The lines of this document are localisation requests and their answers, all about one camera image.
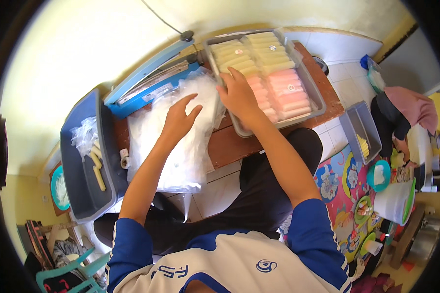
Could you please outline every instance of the colorful play mat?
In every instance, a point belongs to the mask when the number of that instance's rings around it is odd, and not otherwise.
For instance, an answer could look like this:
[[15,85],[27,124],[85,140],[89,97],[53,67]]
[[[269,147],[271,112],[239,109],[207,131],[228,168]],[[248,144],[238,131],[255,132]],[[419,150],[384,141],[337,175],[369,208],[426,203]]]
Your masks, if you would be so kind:
[[[375,191],[366,182],[367,170],[372,164],[373,162],[370,162],[365,166],[357,163],[350,145],[347,145],[339,153],[319,164],[314,175],[321,198],[328,208],[340,250],[348,262],[354,260],[367,235],[381,225],[382,218],[375,214],[366,217],[361,224],[354,220],[358,201],[364,196],[369,196],[373,205],[375,199]],[[279,228],[285,242],[290,222],[291,215]]]

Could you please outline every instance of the woman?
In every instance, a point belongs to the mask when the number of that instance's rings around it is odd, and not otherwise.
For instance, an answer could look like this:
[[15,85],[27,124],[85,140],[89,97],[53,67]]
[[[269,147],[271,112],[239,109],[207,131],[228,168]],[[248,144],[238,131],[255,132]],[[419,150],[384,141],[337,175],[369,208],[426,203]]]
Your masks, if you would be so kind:
[[409,147],[406,142],[408,131],[417,123],[432,135],[437,130],[438,117],[434,102],[414,91],[395,86],[386,87],[370,106],[376,129],[380,135],[382,157],[393,153],[393,133],[396,148],[404,153],[404,161],[409,162]]

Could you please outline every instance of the plastic cup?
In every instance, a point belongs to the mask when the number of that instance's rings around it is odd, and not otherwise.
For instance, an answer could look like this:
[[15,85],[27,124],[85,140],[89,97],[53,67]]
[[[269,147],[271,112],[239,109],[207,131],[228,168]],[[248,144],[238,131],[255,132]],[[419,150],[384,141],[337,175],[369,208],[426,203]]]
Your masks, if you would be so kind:
[[365,241],[365,249],[373,255],[377,255],[382,247],[383,243],[379,243],[373,240]]

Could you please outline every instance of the white wall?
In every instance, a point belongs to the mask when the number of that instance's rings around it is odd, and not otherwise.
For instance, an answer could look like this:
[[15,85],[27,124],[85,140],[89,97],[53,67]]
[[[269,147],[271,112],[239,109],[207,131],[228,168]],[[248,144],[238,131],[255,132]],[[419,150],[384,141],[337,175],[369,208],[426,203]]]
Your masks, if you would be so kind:
[[[295,25],[381,40],[408,14],[398,0],[147,1],[198,41],[225,28]],[[81,97],[176,39],[140,0],[49,1],[17,47],[3,84],[8,173],[36,176]]]

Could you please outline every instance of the teal plastic chair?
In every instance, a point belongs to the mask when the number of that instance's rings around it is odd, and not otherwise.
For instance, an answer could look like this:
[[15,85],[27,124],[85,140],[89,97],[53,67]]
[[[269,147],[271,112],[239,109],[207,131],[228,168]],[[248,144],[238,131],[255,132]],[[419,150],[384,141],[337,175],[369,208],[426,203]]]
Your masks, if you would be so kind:
[[78,271],[80,271],[82,273],[82,275],[84,277],[86,277],[86,280],[83,281],[82,284],[79,284],[79,285],[73,287],[70,291],[68,291],[68,293],[77,293],[80,290],[82,290],[88,286],[90,287],[90,289],[86,293],[102,293],[102,292],[104,292],[105,290],[101,289],[101,287],[96,283],[96,281],[93,278],[93,275],[96,274],[96,272],[101,267],[106,265],[106,263],[109,261],[109,254],[110,253],[109,252],[106,253],[105,255],[103,255],[99,259],[97,259],[96,261],[94,261],[86,266],[80,265],[80,263],[83,262],[88,257],[88,255],[92,254],[92,252],[94,250],[95,250],[94,247],[88,249],[88,251],[85,252],[82,256],[77,258],[75,261],[72,261],[71,263],[69,263],[65,267],[53,269],[53,270],[48,270],[48,271],[42,271],[42,272],[37,273],[36,274],[36,282],[37,282],[37,285],[39,286],[39,288],[41,289],[41,291],[43,293],[47,293],[47,291],[44,287],[44,280],[46,280],[48,278],[62,276],[65,273],[68,273],[70,271],[77,269]]

